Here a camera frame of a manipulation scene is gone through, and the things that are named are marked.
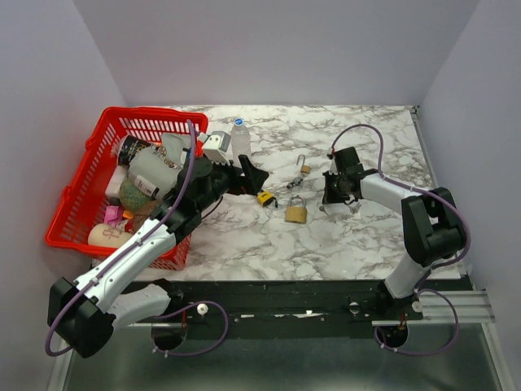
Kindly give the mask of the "large brass padlock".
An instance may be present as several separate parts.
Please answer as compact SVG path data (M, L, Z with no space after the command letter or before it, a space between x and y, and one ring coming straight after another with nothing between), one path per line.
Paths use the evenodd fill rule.
M305 224L307 222L306 199L301 195L293 195L287 202L285 222Z

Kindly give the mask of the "small brass padlock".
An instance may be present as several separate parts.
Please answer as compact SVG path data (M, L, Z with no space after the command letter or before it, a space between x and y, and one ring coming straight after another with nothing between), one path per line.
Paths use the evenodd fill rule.
M303 155L303 154L298 155L296 165L300 169L300 174L303 174L303 175L310 174L311 167L306 164L305 155Z

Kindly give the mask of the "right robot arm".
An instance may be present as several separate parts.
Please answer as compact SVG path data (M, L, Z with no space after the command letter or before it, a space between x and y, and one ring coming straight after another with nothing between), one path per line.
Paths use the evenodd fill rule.
M368 200L399 213L405 255L394 271L379 283L376 313L393 319L404 309L433 267L456 255L468 244L453 198L445 188L427 191L407 187L371 169L351 173L326 171L323 204Z

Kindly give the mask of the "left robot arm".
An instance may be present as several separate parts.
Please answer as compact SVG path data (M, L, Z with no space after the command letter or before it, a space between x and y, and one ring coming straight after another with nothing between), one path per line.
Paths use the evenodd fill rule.
M129 284L155 259L174 248L202 222L202 213L224 194L256 195L269 173L245 155L239 167L192 156L165 196L131 238L95 269L70 282L58 279L50 288L45 351L58 334L83 358L101 350L121 319L112 306Z

